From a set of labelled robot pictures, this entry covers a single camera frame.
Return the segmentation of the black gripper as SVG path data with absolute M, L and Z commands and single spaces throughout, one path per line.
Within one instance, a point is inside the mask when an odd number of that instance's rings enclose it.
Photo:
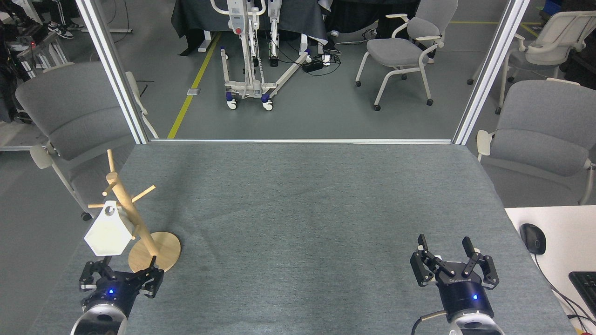
M 424 287 L 428 282 L 438 278 L 438 273 L 443 272 L 449 277 L 455 276 L 455 271 L 437 256 L 434 256 L 429 250 L 424 234 L 420 234 L 418 239 L 418 248 L 413 252 L 409 263 L 420 287 Z M 492 257 L 481 254 L 478 248 L 473 246 L 470 237 L 464 237 L 462 246 L 468 257 L 461 276 L 468 278 L 475 265 L 479 264 L 483 279 L 481 280 L 455 280 L 449 278 L 447 282 L 437 282 L 441 303 L 446 312 L 447 322 L 451 323 L 461 314 L 470 314 L 479 312 L 489 317 L 494 317 L 493 309 L 490 305 L 485 289 L 493 290 L 500 283 L 496 267 Z
M 124 276 L 113 280 L 110 261 L 111 257 L 105 257 L 85 264 L 79 278 L 79 290 L 95 291 L 83 299 L 83 310 L 90 310 L 100 304 L 113 305 L 120 310 L 132 310 L 139 292 L 148 298 L 155 298 L 164 276 L 164 270 L 156 265 L 157 256 L 152 257 L 149 267 L 135 272 L 129 280 Z

